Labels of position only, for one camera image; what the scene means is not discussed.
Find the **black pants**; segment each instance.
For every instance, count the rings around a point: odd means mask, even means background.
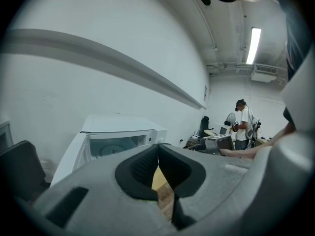
[[[235,149],[236,150],[246,150],[246,148],[248,146],[248,142],[249,142],[249,140],[245,140],[245,141],[236,140]]]

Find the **person's arm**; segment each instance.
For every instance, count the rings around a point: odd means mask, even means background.
[[[242,124],[240,125],[237,125],[235,127],[236,130],[239,130],[239,129],[247,129],[247,126],[248,126],[248,123],[246,121],[244,121]]]
[[[239,158],[246,158],[246,159],[254,159],[257,152],[267,146],[273,146],[280,138],[283,136],[286,136],[288,134],[291,134],[295,131],[295,126],[292,123],[288,123],[287,126],[281,130],[277,135],[274,136],[271,140],[266,142],[265,144],[262,144],[258,147],[253,147],[248,150],[235,150],[231,151],[228,149],[220,149],[221,155],[226,155],[230,157],[239,157]]]

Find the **white wall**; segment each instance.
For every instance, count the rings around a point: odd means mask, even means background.
[[[60,31],[111,47],[169,79],[205,106],[209,77],[195,43],[162,0],[30,0],[11,29]],[[2,54],[0,112],[13,142],[31,141],[56,167],[88,114],[144,116],[179,146],[204,109],[97,70],[43,57]]]
[[[235,112],[236,102],[244,99],[262,126],[258,137],[273,137],[283,129],[287,120],[283,117],[285,105],[280,92],[283,86],[278,81],[255,82],[248,76],[211,77],[211,92],[206,115],[209,127],[214,123],[224,123],[230,113],[239,122],[241,112]]]
[[[208,73],[184,23],[163,0],[30,0],[11,29],[43,29],[111,47],[203,103]]]

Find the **wooden surface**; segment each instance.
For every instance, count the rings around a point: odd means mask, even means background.
[[[174,191],[166,181],[160,168],[157,168],[154,174],[152,189],[157,191],[158,207],[167,220],[171,220],[173,216]]]
[[[257,138],[257,141],[262,144],[265,144],[266,142],[268,142],[266,139],[260,139],[260,138]]]
[[[213,131],[213,130],[210,130],[210,129],[206,129],[204,131],[208,136],[215,136],[216,133]]]
[[[157,191],[159,188],[161,188],[163,185],[167,183],[162,171],[160,168],[157,168],[154,177],[153,177],[153,183],[152,183],[152,189]]]

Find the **man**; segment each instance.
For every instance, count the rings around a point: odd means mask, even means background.
[[[246,137],[246,130],[250,122],[250,112],[244,100],[238,100],[236,109],[242,112],[241,123],[234,127],[236,131],[236,150],[246,150],[249,146],[249,139]]]
[[[297,5],[293,3],[294,0],[274,0],[278,2],[282,10],[286,14],[286,27],[287,27],[287,44],[286,44],[286,61],[288,68],[289,80],[293,77],[295,72],[299,69],[303,60],[305,59],[311,45],[314,43],[313,36],[299,11]],[[280,138],[285,135],[291,134],[295,131],[294,122],[290,116],[290,113],[285,109],[283,116],[288,120],[286,127],[281,130],[273,139],[267,143],[244,150],[230,151],[227,149],[221,149],[221,154],[232,157],[249,158],[254,159],[258,151],[266,146],[273,146]]]

